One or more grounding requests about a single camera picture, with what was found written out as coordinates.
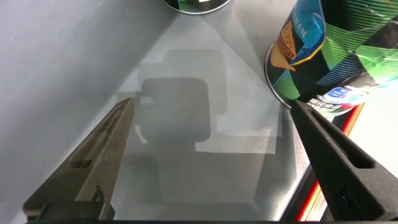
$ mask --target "round container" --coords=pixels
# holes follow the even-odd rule
[[[265,72],[284,105],[345,113],[398,78],[398,1],[298,0]]]
[[[172,9],[189,15],[202,15],[221,9],[230,0],[164,0]]]

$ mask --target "colorful can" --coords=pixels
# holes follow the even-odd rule
[[[298,0],[265,71],[285,104],[345,113],[398,79],[398,0]]]
[[[164,2],[178,12],[202,15],[221,9],[230,0],[164,0]]]

